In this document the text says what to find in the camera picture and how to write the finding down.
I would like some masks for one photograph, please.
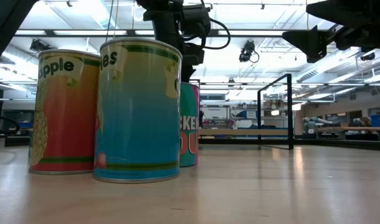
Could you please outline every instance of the blue can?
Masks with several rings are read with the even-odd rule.
[[[100,47],[94,178],[138,183],[179,175],[181,61],[177,49],[156,40]]]

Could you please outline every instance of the ceiling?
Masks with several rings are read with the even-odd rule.
[[[208,6],[212,6],[210,17],[221,21],[230,30],[255,29],[255,30],[307,30],[318,26],[321,30],[327,30],[332,22],[324,21],[305,12],[305,3],[318,2],[317,0],[205,0]],[[106,29],[105,19],[108,18],[112,6],[112,0],[71,0],[72,7],[68,7],[66,0],[43,0],[37,2],[32,8],[20,30],[45,30],[45,29]],[[185,4],[199,4],[197,0],[185,0]],[[112,24],[121,30],[152,30],[151,22],[142,21],[145,10],[138,7],[134,1],[117,0],[112,6]],[[222,29],[217,24],[212,24],[213,29]],[[83,50],[98,53],[100,46],[105,42],[105,37],[14,37],[10,47],[20,51],[19,58],[28,63],[36,64],[37,56],[29,50],[33,39],[39,39],[44,44],[61,49]],[[239,54],[247,40],[253,40],[260,60],[240,63]],[[207,39],[207,45],[221,46],[227,41],[226,37],[211,37]],[[192,78],[201,79],[203,82],[227,82],[233,78],[236,82],[271,82],[284,73],[292,73],[294,77],[302,77],[313,69],[316,64],[308,64],[306,56],[299,49],[281,38],[263,37],[234,37],[228,47],[222,50],[205,50],[204,63],[196,67]],[[338,54],[335,44],[328,46],[328,56]],[[317,75],[312,75],[304,82],[329,82],[339,76],[348,74],[361,66],[368,66],[372,62],[356,62],[355,54],[350,54],[337,63],[339,58],[333,61],[322,62]],[[376,52],[380,61],[380,51]],[[18,72],[18,74],[4,74],[4,81],[34,81],[36,71]],[[360,79],[355,75],[345,81]],[[310,91],[306,87],[297,89],[296,92]]]

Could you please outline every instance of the can rim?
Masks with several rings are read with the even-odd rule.
[[[50,50],[44,50],[41,53],[39,53],[38,57],[40,57],[40,56],[42,56],[44,54],[47,54],[47,53],[55,53],[55,52],[83,54],[83,55],[87,55],[87,56],[91,56],[91,57],[95,57],[97,59],[100,59],[100,56],[97,55],[97,54],[93,54],[93,53],[89,53],[89,52],[82,52],[80,50],[70,50],[70,49],[50,49]]]
[[[163,47],[167,47],[167,48],[175,51],[176,53],[179,54],[180,58],[183,59],[182,53],[178,49],[176,49],[175,47],[173,47],[172,45],[164,43],[164,42],[159,41],[159,40],[147,39],[147,38],[144,38],[144,37],[122,37],[122,38],[117,38],[117,39],[109,40],[107,42],[104,42],[100,46],[100,51],[102,51],[102,48],[104,48],[106,45],[113,44],[113,43],[116,43],[116,42],[123,42],[123,41],[140,41],[140,42],[143,41],[143,42],[150,42],[150,43],[153,43],[153,44],[158,44],[158,45],[161,45]]]
[[[196,84],[181,82],[181,85],[183,85],[183,84],[192,85],[192,86],[195,86],[195,87],[197,87],[197,88],[200,89],[200,87],[198,85],[196,85]]]

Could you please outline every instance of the green can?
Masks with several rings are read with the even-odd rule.
[[[200,88],[190,83],[181,84],[180,95],[180,166],[198,164],[198,126]]]

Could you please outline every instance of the can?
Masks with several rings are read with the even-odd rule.
[[[39,54],[30,172],[93,171],[100,57],[75,50]]]
[[[200,88],[190,83],[182,83],[180,88],[180,166],[194,166],[198,164]]]
[[[138,183],[179,175],[182,55],[156,40],[100,47],[94,178]]]

